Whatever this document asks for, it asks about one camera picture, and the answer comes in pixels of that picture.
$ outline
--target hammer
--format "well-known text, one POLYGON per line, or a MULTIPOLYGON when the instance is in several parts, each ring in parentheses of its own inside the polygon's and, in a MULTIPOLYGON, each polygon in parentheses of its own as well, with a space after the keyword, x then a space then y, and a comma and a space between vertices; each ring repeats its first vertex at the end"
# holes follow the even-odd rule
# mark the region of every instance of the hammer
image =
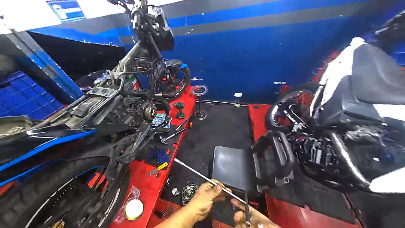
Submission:
POLYGON ((188 125, 188 127, 185 127, 185 128, 183 128, 183 129, 181 129, 180 131, 178 131, 178 132, 172 134, 171 136, 169 136, 169 137, 167 137, 167 138, 161 138, 160 141, 161 141, 163 144, 167 144, 166 141, 167 141, 168 139, 175 137, 176 135, 180 134, 181 132, 187 130, 187 128, 191 128, 192 124, 193 124, 193 123, 190 123, 190 124, 188 125))

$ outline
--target human hand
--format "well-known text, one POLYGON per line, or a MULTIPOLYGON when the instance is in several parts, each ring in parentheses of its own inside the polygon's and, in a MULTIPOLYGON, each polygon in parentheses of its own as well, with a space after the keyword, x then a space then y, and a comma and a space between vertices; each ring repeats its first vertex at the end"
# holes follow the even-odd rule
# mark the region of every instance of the human hand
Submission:
POLYGON ((217 183, 216 186, 206 182, 203 183, 197 190, 196 194, 186 205, 188 209, 195 212, 196 221, 205 219, 212 208, 212 204, 215 201, 224 201, 226 196, 222 192, 221 187, 225 187, 221 182, 212 180, 217 183))
MULTIPOLYGON (((235 215, 233 216, 235 228, 246 228, 247 226, 245 224, 246 222, 245 205, 240 203, 236 199, 231 199, 230 202, 242 210, 236 212, 235 215)), ((249 206, 249 214, 252 228, 280 228, 275 223, 273 223, 268 217, 258 212, 251 206, 249 206)))

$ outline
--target cordless drill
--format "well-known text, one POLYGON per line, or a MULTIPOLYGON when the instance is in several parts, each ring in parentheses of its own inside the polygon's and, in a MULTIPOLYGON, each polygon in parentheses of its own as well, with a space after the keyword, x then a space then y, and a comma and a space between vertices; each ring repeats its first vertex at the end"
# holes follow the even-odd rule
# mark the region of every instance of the cordless drill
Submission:
POLYGON ((177 108, 179 110, 179 113, 177 113, 176 118, 177 119, 184 119, 184 117, 185 117, 185 114, 183 112, 184 103, 183 102, 174 103, 173 107, 175 107, 175 108, 177 108))

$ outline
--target rear wheel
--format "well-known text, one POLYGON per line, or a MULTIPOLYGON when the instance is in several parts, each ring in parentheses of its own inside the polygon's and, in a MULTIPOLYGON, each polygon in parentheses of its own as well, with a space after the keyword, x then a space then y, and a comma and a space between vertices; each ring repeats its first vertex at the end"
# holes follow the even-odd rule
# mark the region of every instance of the rear wheel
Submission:
MULTIPOLYGON (((102 172, 108 162, 108 157, 85 158, 36 173, 2 199, 0 226, 83 226, 107 184, 107 180, 100 180, 93 187, 89 181, 95 182, 95 174, 102 172)), ((128 184, 129 172, 117 189, 109 190, 113 194, 104 200, 103 211, 91 227, 108 227, 125 198, 128 184)))
POLYGON ((287 103, 294 104, 294 112, 304 121, 309 116, 309 107, 313 96, 319 85, 314 83, 305 83, 293 87, 292 89, 280 94, 278 101, 273 104, 267 111, 265 124, 268 130, 273 131, 291 131, 293 124, 284 113, 287 103))
POLYGON ((190 69, 188 67, 179 69, 176 75, 173 76, 173 80, 176 84, 175 97, 168 98, 167 99, 168 102, 180 97, 187 89, 187 87, 190 85, 191 82, 190 69))

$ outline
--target sign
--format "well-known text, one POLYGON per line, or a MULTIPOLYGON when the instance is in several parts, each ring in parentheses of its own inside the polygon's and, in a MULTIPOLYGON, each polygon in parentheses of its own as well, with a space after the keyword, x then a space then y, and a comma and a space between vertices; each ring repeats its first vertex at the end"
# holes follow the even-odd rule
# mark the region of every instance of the sign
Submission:
POLYGON ((47 3, 61 22, 86 18, 76 0, 53 0, 47 3))

